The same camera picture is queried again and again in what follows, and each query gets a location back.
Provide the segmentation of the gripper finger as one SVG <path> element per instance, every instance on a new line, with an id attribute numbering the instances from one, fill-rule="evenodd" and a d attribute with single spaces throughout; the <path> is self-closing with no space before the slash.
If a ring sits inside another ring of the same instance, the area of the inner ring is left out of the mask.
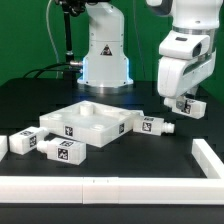
<path id="1" fill-rule="evenodd" d="M 195 99 L 197 91 L 198 91 L 198 88 L 199 88 L 199 86 L 196 85 L 193 88 L 191 88 L 190 90 L 188 90 L 187 93 L 186 93 L 186 97 L 190 98 L 190 99 Z"/>
<path id="2" fill-rule="evenodd" d="M 177 108 L 181 109 L 182 108 L 182 102 L 177 101 L 176 99 L 171 99 L 171 98 L 165 98 L 164 99 L 164 105 L 170 108 Z"/>

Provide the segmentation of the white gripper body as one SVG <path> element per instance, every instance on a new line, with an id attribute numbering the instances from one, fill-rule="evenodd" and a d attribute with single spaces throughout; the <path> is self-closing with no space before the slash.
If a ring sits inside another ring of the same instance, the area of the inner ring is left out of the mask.
<path id="1" fill-rule="evenodd" d="M 178 98 L 209 77 L 215 67 L 215 31 L 180 33 L 171 30 L 159 46 L 158 93 Z"/>

